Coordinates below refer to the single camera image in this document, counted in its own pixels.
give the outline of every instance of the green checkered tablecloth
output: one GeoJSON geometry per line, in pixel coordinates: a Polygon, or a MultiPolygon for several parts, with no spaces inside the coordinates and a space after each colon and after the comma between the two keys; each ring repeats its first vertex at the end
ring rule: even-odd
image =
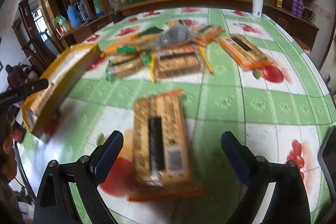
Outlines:
{"type": "MultiPolygon", "coordinates": [[[[280,26],[267,16],[255,19],[248,13],[226,9],[167,9],[157,15],[139,14],[104,27],[97,43],[105,49],[120,30],[136,26],[139,31],[156,26],[167,29],[170,19],[191,19],[193,24],[212,23],[226,29],[224,35],[239,33],[273,57],[284,74],[282,83],[256,79],[244,72],[217,43],[206,48],[215,73],[184,75],[155,85],[148,69],[126,78],[105,80],[108,60],[86,72],[72,89],[60,110],[60,128],[48,144],[27,135],[21,158],[33,189],[37,192],[44,168],[50,160],[75,161],[90,154],[97,137],[113,130],[133,127],[133,101],[171,89],[184,89],[182,99],[186,130],[192,151],[194,176],[206,190],[204,196],[157,203],[129,203],[99,189],[120,224],[125,223],[225,223],[244,195],[220,144],[224,131],[232,131],[255,155],[270,162],[285,163],[293,140],[302,144],[305,161],[301,172],[314,223],[330,193],[317,161],[317,153],[327,131],[336,122],[336,110],[328,89],[307,54],[280,26]]],[[[84,223],[90,223],[78,192],[71,186],[84,223]]],[[[255,222],[263,219],[274,185],[270,184],[255,222]]]]}

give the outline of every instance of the window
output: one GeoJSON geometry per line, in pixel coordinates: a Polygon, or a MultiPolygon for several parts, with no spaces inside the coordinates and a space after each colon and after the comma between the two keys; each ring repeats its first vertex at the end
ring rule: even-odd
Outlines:
{"type": "MultiPolygon", "coordinates": [[[[33,15],[33,18],[34,18],[34,21],[35,21],[35,25],[36,25],[36,27],[37,27],[37,30],[38,30],[39,32],[44,32],[45,29],[47,29],[47,25],[46,25],[45,22],[44,22],[44,19],[43,19],[41,10],[38,9],[38,10],[36,11],[36,13],[32,13],[32,15],[33,15]]],[[[46,41],[46,40],[47,40],[47,36],[44,34],[44,35],[42,36],[42,39],[43,39],[43,41],[46,41]]]]}

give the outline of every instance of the metal screw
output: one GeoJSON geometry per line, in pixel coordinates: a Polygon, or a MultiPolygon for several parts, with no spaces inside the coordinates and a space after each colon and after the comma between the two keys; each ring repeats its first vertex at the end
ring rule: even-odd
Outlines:
{"type": "Polygon", "coordinates": [[[58,162],[56,160],[52,160],[52,161],[49,162],[50,167],[54,167],[57,164],[58,164],[58,162]]]}
{"type": "Polygon", "coordinates": [[[87,162],[89,160],[89,156],[81,156],[79,159],[81,162],[87,162]]]}
{"type": "Polygon", "coordinates": [[[292,166],[292,167],[296,166],[296,163],[295,163],[295,161],[293,161],[293,160],[289,160],[289,161],[288,161],[288,164],[289,164],[290,166],[292,166]]]}
{"type": "Polygon", "coordinates": [[[255,157],[256,159],[257,159],[257,161],[259,161],[259,162],[264,162],[266,159],[263,157],[263,156],[256,156],[255,157]]]}

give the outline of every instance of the blue gripper pad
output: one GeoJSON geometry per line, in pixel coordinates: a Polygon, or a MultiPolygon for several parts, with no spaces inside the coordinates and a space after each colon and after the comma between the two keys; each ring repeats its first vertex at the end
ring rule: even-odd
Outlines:
{"type": "Polygon", "coordinates": [[[251,183],[250,168],[240,154],[241,151],[238,151],[240,146],[243,146],[231,131],[226,131],[222,134],[221,146],[240,183],[249,186],[251,183]]]}
{"type": "Polygon", "coordinates": [[[113,138],[111,143],[106,148],[105,152],[98,160],[97,164],[93,168],[93,175],[97,184],[104,183],[107,175],[109,174],[112,165],[119,155],[121,148],[123,147],[124,137],[121,132],[114,131],[109,138],[113,138]]]}

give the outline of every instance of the white wall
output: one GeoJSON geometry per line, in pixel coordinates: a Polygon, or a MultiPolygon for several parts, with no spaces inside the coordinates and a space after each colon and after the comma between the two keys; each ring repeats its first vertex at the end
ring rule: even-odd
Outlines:
{"type": "MultiPolygon", "coordinates": [[[[5,67],[17,65],[19,62],[29,64],[25,53],[21,50],[19,41],[12,28],[14,18],[21,0],[5,0],[0,8],[0,61],[5,67]]],[[[5,68],[0,71],[0,90],[8,86],[5,68]]]]}
{"type": "Polygon", "coordinates": [[[312,8],[316,13],[313,22],[320,30],[317,33],[310,58],[319,67],[326,52],[334,24],[336,0],[314,0],[312,8]]]}

